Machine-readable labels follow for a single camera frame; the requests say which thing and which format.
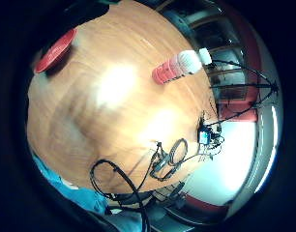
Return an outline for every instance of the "wooden table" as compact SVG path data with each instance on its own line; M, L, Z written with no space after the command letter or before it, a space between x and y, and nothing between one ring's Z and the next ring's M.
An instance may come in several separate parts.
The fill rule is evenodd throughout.
M184 137L188 157L194 155L200 113L214 120L206 73L163 86L151 77L157 65L186 49L192 48L173 25L134 1L79 26L63 62L32 80L27 131L36 154L64 179L90 189L89 171L99 159L118 164L138 186L157 140L169 152ZM166 182L148 177L141 191L176 183L199 165L190 159ZM105 192L131 192L108 165L95 175Z

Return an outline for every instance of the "black cable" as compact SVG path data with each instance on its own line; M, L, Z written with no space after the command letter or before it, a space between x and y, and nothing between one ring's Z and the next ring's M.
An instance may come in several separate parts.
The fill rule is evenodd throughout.
M94 176L94 171L95 171L95 168L103 163L108 163L111 167L113 167L113 171L114 172L118 172L119 175L127 182L127 184L130 186L130 188L132 189L132 191L134 192L136 198L137 198L137 201L138 201L138 204L139 204L139 208L140 208L140 213L141 213L141 220L142 220L142 232L145 232L146 230L149 232L150 231L150 221L149 221L149 218L147 216L147 212L146 212L146 209L139 197L139 194L138 194L138 190L137 188L134 186L133 182L130 180L130 178L127 176L127 174L118 166L116 165L115 163L113 163L112 161L110 160L107 160L107 159L100 159L98 160L91 168L90 170L90 181L91 181L91 184L93 186L93 188L97 191L99 191L101 194L103 194L105 197L106 194L104 194L100 188L98 187L97 183L96 183L96 179L95 179L95 176Z
M215 123L212 123L212 124L209 124L209 125L206 125L206 126L213 126L215 124L221 124L227 120L230 120L232 118L235 118L235 117L239 117L240 115L246 113L247 111L249 111L250 109L254 108L255 106L258 106L259 104L262 104L265 100L267 100L268 98L270 98L273 93L277 93L279 91L279 88L277 86L277 83L272 83L262 72L259 72L257 70L254 70L252 68L249 68L249 67L246 67L246 66L243 66L243 65L240 65L240 64L237 64L233 61L223 61L223 60L213 60L213 62L219 62L219 63L225 63L225 64L229 64L229 65L234 65L234 66L238 66L240 68L243 68L245 70L248 70L248 71L251 71L253 73L255 73L257 75L257 77L261 77L263 78L268 84L233 84L233 85L223 85L223 86L214 86L214 87L211 87L211 88L227 88L227 87L238 87L238 86L254 86L254 87L258 87L258 88L270 88L270 92L263 98L261 99L259 102L255 101L250 107L246 108L245 110L242 110L240 112L237 112L236 114L230 116L230 117L227 117L225 119L222 119L222 120L219 120Z
M176 154L177 148L179 147L179 145L181 143L183 143L185 145L185 153L184 153L184 156L179 161L175 162L174 161L174 156ZM163 152L163 148L162 148L162 144L161 143L159 143L159 147L161 148L161 151ZM166 163L169 166L173 166L173 167L164 176L162 176L162 177L159 177L159 176L156 175L156 172L159 172L159 170L156 171L156 169L157 169L156 167L160 164L160 162L164 162L163 165L165 165L165 160L163 160L163 159L166 159L167 156L164 156L164 157L162 157L159 160L159 162L155 162L155 165L153 166L153 170L150 172L150 176L152 178L157 179L160 182L163 182L163 181L168 180L180 168L180 164L184 160L184 158L186 157L187 153L188 153L188 142L187 142L187 140L185 138L178 139L174 143L174 145L172 146L172 148L170 149L169 154L167 155L167 156L169 156L169 160Z
M177 162L174 162L174 156L176 154L177 148L180 146L181 143L184 143L185 145L185 152L184 152L184 156ZM179 140L177 140L174 145L172 146L172 148L170 149L169 155L170 155L170 160L168 162L168 165L170 166L175 166L177 165L180 161L182 161L185 156L188 153L188 142L185 138L180 138Z

